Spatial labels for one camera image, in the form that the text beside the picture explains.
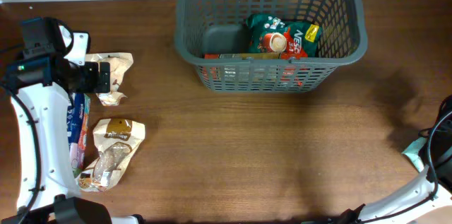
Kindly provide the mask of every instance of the gray plastic basket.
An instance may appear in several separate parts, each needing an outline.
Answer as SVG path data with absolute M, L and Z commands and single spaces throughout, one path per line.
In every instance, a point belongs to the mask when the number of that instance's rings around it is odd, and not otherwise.
M 253 13 L 323 28 L 316 57 L 304 59 L 203 59 L 203 38 L 216 25 L 239 25 Z M 217 91 L 307 92 L 336 67 L 367 49 L 361 0 L 177 0 L 175 45 L 195 65 L 201 81 Z

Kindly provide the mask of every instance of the white snack package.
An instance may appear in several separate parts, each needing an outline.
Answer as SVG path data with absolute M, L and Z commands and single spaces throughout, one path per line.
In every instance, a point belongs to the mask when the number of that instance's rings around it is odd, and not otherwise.
M 99 158 L 76 178 L 83 191 L 106 191 L 118 184 L 145 138 L 144 124 L 127 119 L 102 119 L 93 131 Z
M 85 61 L 110 63 L 110 92 L 98 93 L 96 95 L 104 106 L 119 105 L 119 101 L 126 96 L 125 94 L 118 92 L 118 88 L 122 83 L 124 73 L 133 64 L 132 54 L 123 52 L 87 54 L 85 55 Z

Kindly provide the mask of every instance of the brown wooden surface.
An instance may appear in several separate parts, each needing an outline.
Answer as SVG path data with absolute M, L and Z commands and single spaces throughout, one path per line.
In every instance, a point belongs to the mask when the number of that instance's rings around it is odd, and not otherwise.
M 87 30 L 92 52 L 135 63 L 102 118 L 146 125 L 146 139 L 111 191 L 83 194 L 112 215 L 152 220 L 331 216 L 388 195 L 416 172 L 400 154 L 431 126 L 452 86 L 452 0 L 363 0 L 369 49 L 306 94 L 217 94 L 174 50 L 175 0 L 0 5 L 0 48 L 33 16 Z M 11 60 L 1 57 L 1 65 Z M 0 114 L 0 217 L 15 213 L 20 177 L 12 107 Z M 92 136 L 86 164 L 97 157 Z

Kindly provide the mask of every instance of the cable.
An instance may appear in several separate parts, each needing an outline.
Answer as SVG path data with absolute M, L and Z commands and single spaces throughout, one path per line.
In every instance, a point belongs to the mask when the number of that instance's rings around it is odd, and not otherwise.
M 422 204 L 427 203 L 430 200 L 434 200 L 434 197 L 436 195 L 436 193 L 438 192 L 438 187 L 439 187 L 439 182 L 438 182 L 438 176 L 436 175 L 436 171 L 435 171 L 435 167 L 433 166 L 433 161 L 432 161 L 432 152 L 431 152 L 431 148 L 432 148 L 432 139 L 433 139 L 433 135 L 435 135 L 435 132 L 437 131 L 439 125 L 441 125 L 442 122 L 444 122 L 444 120 L 446 120 L 447 118 L 449 118 L 452 115 L 452 110 L 449 111 L 448 113 L 446 113 L 445 115 L 443 115 L 441 118 L 437 119 L 436 124 L 433 126 L 433 128 L 431 129 L 431 133 L 429 135 L 429 138 L 427 140 L 427 162 L 428 162 L 428 166 L 432 169 L 432 175 L 433 175 L 433 180 L 434 180 L 434 189 L 433 191 L 429 194 L 429 196 L 423 200 L 421 200 L 420 202 L 406 208 L 403 209 L 397 213 L 393 213 L 390 214 L 388 216 L 382 216 L 382 217 L 378 217 L 378 218 L 373 218 L 370 220 L 365 220 L 365 221 L 360 221 L 358 220 L 359 224 L 365 224 L 365 223 L 371 223 L 374 221 L 378 221 L 378 220 L 385 220 L 385 219 L 389 219 L 392 217 L 396 217 L 399 216 L 400 214 L 406 213 L 408 211 L 411 211 L 414 208 L 417 208 L 418 206 L 421 206 Z
M 2 49 L 2 50 L 0 50 L 0 54 L 6 53 L 8 51 L 14 50 L 14 49 L 19 48 L 19 47 L 23 47 L 23 44 L 17 44 L 17 45 L 14 45 L 12 47 L 7 47 L 5 49 Z
M 28 205 L 25 207 L 25 211 L 22 213 L 22 216 L 20 217 L 19 224 L 24 223 L 25 219 L 27 218 L 27 215 L 30 213 L 31 208 L 33 207 L 33 204 L 36 202 L 37 195 L 39 194 L 39 191 L 41 190 L 41 152 L 40 152 L 40 142 L 38 141 L 37 137 L 37 130 L 35 125 L 35 120 L 33 119 L 33 116 L 30 113 L 30 110 L 23 104 L 22 100 L 13 93 L 8 87 L 6 87 L 3 83 L 0 83 L 0 87 L 2 87 L 22 108 L 23 112 L 25 113 L 25 116 L 28 119 L 28 124 L 31 126 L 31 132 L 33 135 L 33 143 L 35 144 L 35 157 L 36 157 L 36 180 L 35 180 L 35 188 L 31 189 L 32 196 L 30 199 L 30 202 L 28 202 Z

